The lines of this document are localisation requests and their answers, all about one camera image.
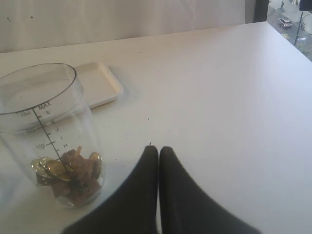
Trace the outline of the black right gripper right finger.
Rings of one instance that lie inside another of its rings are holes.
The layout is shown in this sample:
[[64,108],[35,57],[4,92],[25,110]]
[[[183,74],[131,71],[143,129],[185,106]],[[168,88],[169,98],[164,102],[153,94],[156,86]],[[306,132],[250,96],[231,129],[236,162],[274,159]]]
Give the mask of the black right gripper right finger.
[[159,155],[159,198],[164,234],[258,234],[260,231],[211,199],[191,178],[174,150]]

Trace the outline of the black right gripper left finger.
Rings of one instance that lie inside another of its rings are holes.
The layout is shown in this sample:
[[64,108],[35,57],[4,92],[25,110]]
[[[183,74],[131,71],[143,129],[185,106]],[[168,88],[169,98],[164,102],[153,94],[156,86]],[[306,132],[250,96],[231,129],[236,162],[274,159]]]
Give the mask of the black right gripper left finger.
[[158,151],[145,147],[121,186],[64,234],[156,234]]

